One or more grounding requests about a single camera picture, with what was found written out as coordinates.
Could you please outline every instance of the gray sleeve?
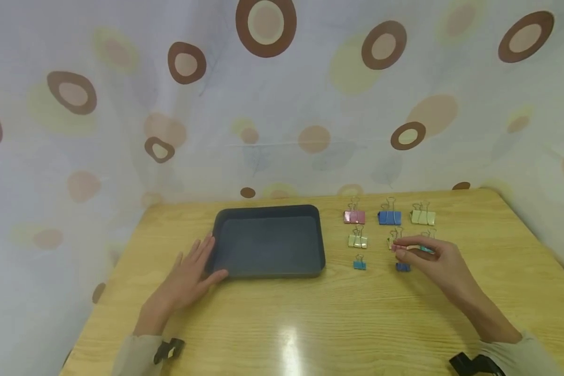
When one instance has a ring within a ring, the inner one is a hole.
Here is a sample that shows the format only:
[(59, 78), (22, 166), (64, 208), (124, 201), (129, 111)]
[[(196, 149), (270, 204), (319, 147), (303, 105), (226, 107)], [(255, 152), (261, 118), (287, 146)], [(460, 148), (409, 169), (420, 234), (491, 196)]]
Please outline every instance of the gray sleeve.
[(489, 357), (506, 376), (563, 376), (558, 364), (529, 332), (517, 344), (481, 342), (481, 355)]
[(163, 362), (153, 359), (161, 345), (161, 336), (129, 336), (123, 340), (115, 358), (112, 376), (159, 376)]

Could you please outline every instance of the finger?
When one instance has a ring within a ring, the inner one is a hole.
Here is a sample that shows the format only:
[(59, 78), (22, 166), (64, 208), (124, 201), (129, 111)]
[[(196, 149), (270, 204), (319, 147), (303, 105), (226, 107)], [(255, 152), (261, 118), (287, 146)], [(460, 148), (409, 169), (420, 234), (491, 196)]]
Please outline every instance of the finger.
[(192, 243), (192, 246), (190, 248), (190, 252), (188, 252), (188, 260), (192, 260), (194, 257), (194, 254), (196, 253), (196, 250), (198, 249), (198, 247), (200, 246), (201, 241), (196, 239), (194, 241), (194, 243)]
[(395, 239), (393, 243), (403, 246), (424, 245), (426, 248), (432, 249), (433, 251), (440, 251), (444, 245), (447, 245), (447, 242), (439, 239), (424, 237), (423, 235)]
[(201, 244), (198, 246), (196, 252), (192, 255), (192, 262), (196, 262), (198, 260), (205, 246), (207, 246), (207, 243), (210, 238), (211, 238), (211, 233), (208, 233), (206, 237), (203, 239), (203, 241), (201, 242)]
[(204, 269), (205, 265), (207, 264), (207, 260), (211, 256), (211, 252), (213, 252), (214, 247), (215, 247), (215, 238), (211, 237), (207, 245), (204, 247), (203, 252), (200, 254), (197, 261), (201, 269)]
[(182, 259), (184, 258), (184, 253), (180, 252), (178, 253), (178, 257), (175, 258), (175, 262), (173, 263), (173, 266), (171, 268), (171, 270), (175, 270), (176, 267), (180, 266), (180, 263), (182, 262)]
[(210, 276), (207, 277), (206, 280), (200, 282), (199, 286), (202, 290), (208, 290), (211, 286), (217, 285), (219, 282), (226, 279), (228, 276), (228, 271), (225, 269), (218, 270), (217, 272), (213, 272)]
[(414, 250), (397, 249), (397, 252), (395, 252), (395, 257), (397, 257), (397, 260), (401, 262), (416, 266), (416, 268), (422, 270), (422, 272), (426, 272), (429, 264), (432, 264), (432, 261), (425, 260), (424, 258), (421, 258), (419, 255), (415, 254)]

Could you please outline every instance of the yellow circle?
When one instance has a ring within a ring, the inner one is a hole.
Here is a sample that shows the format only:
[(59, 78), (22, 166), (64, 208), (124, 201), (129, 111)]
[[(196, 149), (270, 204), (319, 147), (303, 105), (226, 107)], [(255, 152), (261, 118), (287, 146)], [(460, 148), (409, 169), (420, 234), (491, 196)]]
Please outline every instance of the yellow circle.
[(361, 94), (372, 88), (380, 78), (382, 71), (366, 67), (361, 58), (361, 45), (365, 39), (364, 34), (350, 37), (330, 60), (330, 82), (342, 94)]

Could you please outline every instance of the black tray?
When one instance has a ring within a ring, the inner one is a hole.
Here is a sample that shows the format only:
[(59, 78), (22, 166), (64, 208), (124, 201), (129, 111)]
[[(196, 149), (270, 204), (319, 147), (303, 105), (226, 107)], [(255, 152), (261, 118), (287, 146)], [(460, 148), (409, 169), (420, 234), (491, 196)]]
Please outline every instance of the black tray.
[(235, 278), (317, 277), (326, 265), (313, 205), (224, 209), (215, 218), (208, 273)]

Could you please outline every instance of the forearm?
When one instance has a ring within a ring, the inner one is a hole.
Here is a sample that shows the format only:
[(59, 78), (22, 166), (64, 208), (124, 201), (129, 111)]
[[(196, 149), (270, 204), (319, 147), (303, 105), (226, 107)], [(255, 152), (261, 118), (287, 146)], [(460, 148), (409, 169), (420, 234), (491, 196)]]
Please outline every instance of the forearm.
[(472, 323), (483, 342), (517, 344), (522, 340), (520, 332), (482, 290), (461, 299), (456, 305)]

